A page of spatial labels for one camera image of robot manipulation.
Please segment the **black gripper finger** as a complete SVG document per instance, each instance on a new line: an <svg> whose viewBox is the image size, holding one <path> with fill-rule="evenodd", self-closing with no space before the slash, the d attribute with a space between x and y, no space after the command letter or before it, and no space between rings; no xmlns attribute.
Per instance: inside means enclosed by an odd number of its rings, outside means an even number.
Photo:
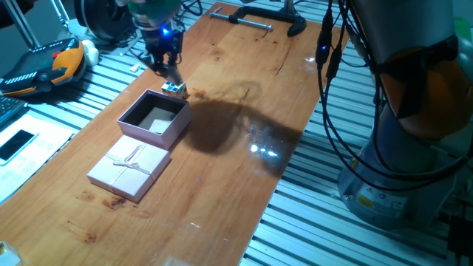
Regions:
<svg viewBox="0 0 473 266"><path fill-rule="evenodd" d="M169 53L168 61L166 63L167 70L172 73L178 73L178 65L182 62L182 55L180 53Z"/></svg>
<svg viewBox="0 0 473 266"><path fill-rule="evenodd" d="M163 75L166 73L166 66L160 61L158 57L154 55L151 55L150 69L152 69L157 75Z"/></svg>

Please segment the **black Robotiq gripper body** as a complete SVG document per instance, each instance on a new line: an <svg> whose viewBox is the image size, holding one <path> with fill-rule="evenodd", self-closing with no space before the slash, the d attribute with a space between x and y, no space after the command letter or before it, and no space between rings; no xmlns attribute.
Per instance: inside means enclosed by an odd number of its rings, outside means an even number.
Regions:
<svg viewBox="0 0 473 266"><path fill-rule="evenodd" d="M160 59L166 65L169 53L182 52L183 33L181 29L173 29L172 25L162 25L153 30L141 30L141 35L145 41L149 63L151 55Z"/></svg>

